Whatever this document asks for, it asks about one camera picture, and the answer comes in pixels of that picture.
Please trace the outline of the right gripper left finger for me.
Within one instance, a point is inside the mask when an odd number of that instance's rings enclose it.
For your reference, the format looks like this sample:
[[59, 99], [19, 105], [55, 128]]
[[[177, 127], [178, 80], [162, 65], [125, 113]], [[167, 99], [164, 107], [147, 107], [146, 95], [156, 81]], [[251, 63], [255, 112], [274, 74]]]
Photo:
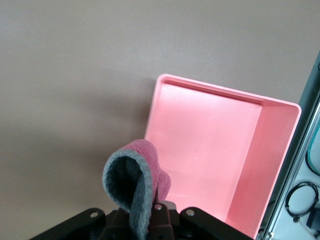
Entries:
[[133, 240], [129, 214], [121, 208], [106, 214], [99, 208], [83, 212], [32, 237], [33, 240]]

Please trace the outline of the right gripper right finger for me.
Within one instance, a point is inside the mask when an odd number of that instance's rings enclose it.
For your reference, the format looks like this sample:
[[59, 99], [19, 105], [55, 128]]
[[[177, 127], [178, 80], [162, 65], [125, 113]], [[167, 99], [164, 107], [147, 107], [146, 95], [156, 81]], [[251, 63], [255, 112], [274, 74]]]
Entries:
[[151, 240], [250, 240], [251, 237], [197, 208], [181, 212], [163, 203], [152, 208], [149, 222]]

